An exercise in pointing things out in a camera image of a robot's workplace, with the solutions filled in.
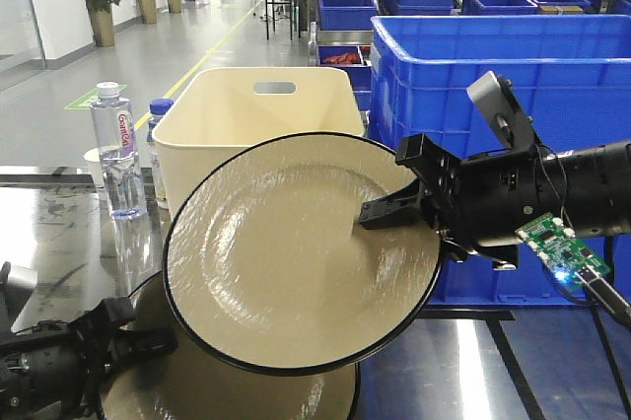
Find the green circuit board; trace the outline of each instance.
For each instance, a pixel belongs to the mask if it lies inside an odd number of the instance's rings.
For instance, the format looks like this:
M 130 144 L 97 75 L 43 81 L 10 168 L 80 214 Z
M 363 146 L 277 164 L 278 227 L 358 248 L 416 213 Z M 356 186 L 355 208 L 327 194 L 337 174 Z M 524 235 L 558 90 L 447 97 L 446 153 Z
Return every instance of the green circuit board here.
M 582 287 L 577 274 L 585 266 L 600 275 L 611 270 L 583 240 L 576 238 L 573 229 L 566 228 L 563 220 L 552 213 L 523 225 L 516 234 L 570 292 Z

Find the robotic arm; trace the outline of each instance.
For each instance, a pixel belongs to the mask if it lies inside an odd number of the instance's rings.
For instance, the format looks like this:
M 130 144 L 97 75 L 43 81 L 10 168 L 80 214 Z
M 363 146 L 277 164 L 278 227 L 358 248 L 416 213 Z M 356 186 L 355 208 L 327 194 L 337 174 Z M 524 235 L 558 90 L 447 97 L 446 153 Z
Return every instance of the robotic arm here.
M 488 72 L 467 92 L 505 151 L 459 159 L 426 135 L 404 138 L 395 161 L 417 179 L 407 188 L 366 202 L 366 229 L 424 219 L 455 260 L 480 254 L 497 269 L 518 266 L 517 230 L 552 213 L 580 238 L 631 233 L 631 141 L 552 153 L 541 143 L 508 80 Z M 631 328 L 629 304 L 587 263 L 576 277 L 621 324 Z
M 35 285 L 30 269 L 5 262 L 0 270 L 3 420 L 89 417 L 108 375 L 177 348 L 168 330 L 120 329 L 135 318 L 128 298 L 104 299 L 69 323 L 41 321 L 29 333 L 13 333 L 11 325 Z

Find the glass wall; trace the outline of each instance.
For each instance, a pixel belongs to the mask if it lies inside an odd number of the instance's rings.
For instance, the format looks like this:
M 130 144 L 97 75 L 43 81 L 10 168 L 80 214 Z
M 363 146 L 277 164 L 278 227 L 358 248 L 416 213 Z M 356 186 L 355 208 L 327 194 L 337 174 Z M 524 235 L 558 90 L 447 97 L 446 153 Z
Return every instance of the glass wall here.
M 0 90 L 43 69 L 31 0 L 0 0 Z

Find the bottle label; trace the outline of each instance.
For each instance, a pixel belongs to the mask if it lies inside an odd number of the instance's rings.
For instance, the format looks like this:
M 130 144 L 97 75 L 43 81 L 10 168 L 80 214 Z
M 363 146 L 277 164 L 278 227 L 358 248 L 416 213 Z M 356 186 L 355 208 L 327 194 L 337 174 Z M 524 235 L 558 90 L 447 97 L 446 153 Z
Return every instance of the bottle label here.
M 131 123 L 131 114 L 129 111 L 119 111 L 117 115 L 118 119 L 118 132 L 120 133 L 120 141 L 125 151 L 133 149 L 134 130 Z

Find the beige plate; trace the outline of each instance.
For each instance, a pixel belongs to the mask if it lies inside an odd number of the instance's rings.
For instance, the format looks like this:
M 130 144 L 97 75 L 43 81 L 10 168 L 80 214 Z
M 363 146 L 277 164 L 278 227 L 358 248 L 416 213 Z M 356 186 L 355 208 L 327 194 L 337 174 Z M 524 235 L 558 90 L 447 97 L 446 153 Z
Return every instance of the beige plate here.
M 257 372 L 355 362 L 413 320 L 438 272 L 420 223 L 367 231 L 362 202 L 414 179 L 387 148 L 345 134 L 267 141 L 208 176 L 167 241 L 175 314 L 200 344 Z
M 102 394 L 106 420 L 345 420 L 356 399 L 356 369 L 299 378 L 229 366 L 193 343 L 169 309 L 162 276 L 131 296 L 135 329 L 171 326 L 178 348 L 123 372 Z

